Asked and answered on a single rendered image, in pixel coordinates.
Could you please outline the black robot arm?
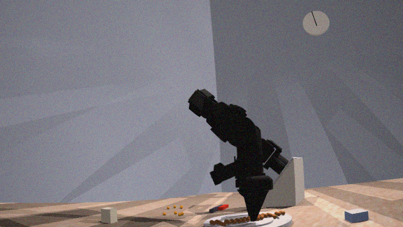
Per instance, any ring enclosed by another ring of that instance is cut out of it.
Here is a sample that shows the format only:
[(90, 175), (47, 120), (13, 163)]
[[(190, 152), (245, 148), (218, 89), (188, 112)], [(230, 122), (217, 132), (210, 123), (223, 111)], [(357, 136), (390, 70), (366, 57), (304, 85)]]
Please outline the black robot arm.
[[(280, 174), (289, 163), (280, 155), (282, 148), (272, 140), (261, 138), (260, 128), (246, 117), (245, 109), (233, 104), (218, 103), (214, 98), (206, 89), (198, 89), (189, 98), (189, 110), (199, 117), (206, 118), (206, 122), (212, 127), (211, 131), (222, 141), (228, 140), (230, 144), (237, 147), (236, 152), (262, 150), (262, 154), (264, 154), (263, 163), (270, 157), (263, 167), (267, 170), (270, 167), (277, 174)], [(214, 165), (214, 170), (210, 172), (210, 175), (215, 185), (232, 177), (241, 179), (238, 159), (235, 159), (234, 156), (234, 162), (230, 164), (218, 163)]]

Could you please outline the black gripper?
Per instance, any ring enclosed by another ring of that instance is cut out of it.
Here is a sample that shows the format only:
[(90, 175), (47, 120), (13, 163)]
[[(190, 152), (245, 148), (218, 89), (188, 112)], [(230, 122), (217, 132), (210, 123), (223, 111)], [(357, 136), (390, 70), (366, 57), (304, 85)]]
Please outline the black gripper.
[(241, 179), (236, 179), (235, 187), (244, 197), (251, 222), (256, 221), (269, 190), (273, 189), (273, 179), (266, 176), (263, 169), (262, 150), (237, 152)]

